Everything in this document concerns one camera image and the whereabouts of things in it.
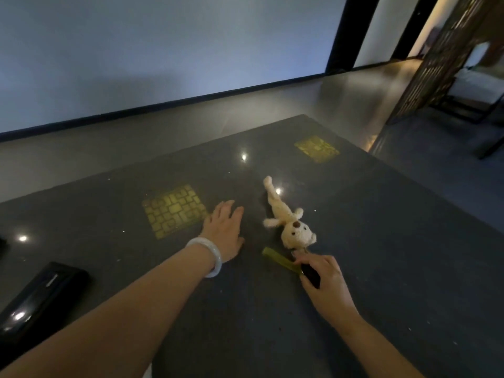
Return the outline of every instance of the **person's left hand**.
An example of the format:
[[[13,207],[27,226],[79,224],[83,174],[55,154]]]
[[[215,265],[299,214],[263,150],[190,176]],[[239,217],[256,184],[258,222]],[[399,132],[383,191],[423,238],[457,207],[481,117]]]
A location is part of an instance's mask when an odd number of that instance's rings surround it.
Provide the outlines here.
[[[243,237],[238,237],[244,208],[238,207],[230,217],[233,204],[234,200],[217,204],[214,211],[205,218],[200,235],[217,246],[224,263],[234,259],[245,242]]]

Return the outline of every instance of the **teddy bear's head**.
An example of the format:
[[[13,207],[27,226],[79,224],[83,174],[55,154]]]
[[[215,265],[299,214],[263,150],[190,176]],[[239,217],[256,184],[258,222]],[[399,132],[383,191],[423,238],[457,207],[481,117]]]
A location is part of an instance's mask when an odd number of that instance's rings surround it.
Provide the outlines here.
[[[315,243],[317,235],[303,222],[293,221],[285,224],[282,242],[287,249],[301,249]]]

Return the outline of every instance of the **forearm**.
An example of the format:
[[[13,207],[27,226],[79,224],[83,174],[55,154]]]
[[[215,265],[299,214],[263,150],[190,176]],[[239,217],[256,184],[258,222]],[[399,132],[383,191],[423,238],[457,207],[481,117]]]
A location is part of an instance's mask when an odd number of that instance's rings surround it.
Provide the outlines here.
[[[423,378],[423,375],[378,330],[358,314],[346,318],[344,322],[333,323],[369,377]]]
[[[0,372],[1,378],[141,377],[215,259],[185,248]]]

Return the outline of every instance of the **white wall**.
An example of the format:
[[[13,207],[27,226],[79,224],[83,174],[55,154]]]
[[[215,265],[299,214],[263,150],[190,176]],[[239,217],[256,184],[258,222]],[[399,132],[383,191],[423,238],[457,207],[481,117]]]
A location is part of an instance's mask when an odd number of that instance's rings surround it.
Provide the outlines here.
[[[322,73],[345,1],[0,0],[0,133]]]
[[[453,8],[457,5],[457,2],[458,0],[438,0],[429,18],[425,22],[425,25],[423,26],[415,44],[411,48],[408,57],[419,55],[420,50],[422,50],[422,46],[425,43],[425,40],[427,40],[432,28],[441,28],[444,25],[448,17],[450,17]]]
[[[418,0],[380,0],[354,67],[389,61]]]

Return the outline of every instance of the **hand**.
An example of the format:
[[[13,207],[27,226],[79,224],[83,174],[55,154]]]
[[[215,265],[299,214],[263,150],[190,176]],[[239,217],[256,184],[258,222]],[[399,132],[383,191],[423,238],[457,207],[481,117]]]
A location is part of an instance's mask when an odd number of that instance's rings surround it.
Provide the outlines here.
[[[233,204],[234,200],[217,204],[214,211],[205,218],[200,235],[217,246],[224,263],[234,259],[245,242],[243,237],[238,237],[244,208],[238,207],[229,217]]]
[[[341,269],[332,256],[320,256],[294,251],[294,264],[310,264],[320,275],[320,289],[301,275],[301,283],[318,313],[338,331],[360,318]]]

